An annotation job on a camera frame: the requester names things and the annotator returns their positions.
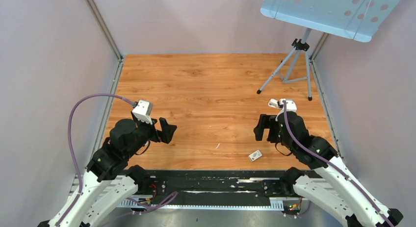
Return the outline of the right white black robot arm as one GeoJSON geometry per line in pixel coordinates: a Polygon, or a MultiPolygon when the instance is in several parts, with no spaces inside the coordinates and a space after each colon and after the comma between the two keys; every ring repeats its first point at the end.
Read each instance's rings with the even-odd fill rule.
{"type": "Polygon", "coordinates": [[[310,135],[303,119],[295,112],[261,114],[254,128],[256,141],[262,140],[265,129],[269,130],[268,142],[287,147],[291,155],[335,190],[335,193],[329,192],[313,182],[305,172],[291,167],[279,181],[264,183],[266,196],[304,197],[344,227],[395,227],[403,220],[398,209],[388,208],[359,183],[327,140],[310,135]]]}

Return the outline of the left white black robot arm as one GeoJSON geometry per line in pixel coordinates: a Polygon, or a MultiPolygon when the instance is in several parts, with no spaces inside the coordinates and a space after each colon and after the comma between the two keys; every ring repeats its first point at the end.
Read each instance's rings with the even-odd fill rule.
{"type": "Polygon", "coordinates": [[[78,192],[71,195],[64,207],[41,227],[97,227],[123,200],[134,193],[145,194],[150,189],[150,176],[142,167],[128,169],[116,186],[101,198],[99,195],[127,167],[129,159],[151,141],[168,144],[176,125],[160,118],[161,130],[138,120],[119,120],[100,149],[86,166],[78,192]]]}

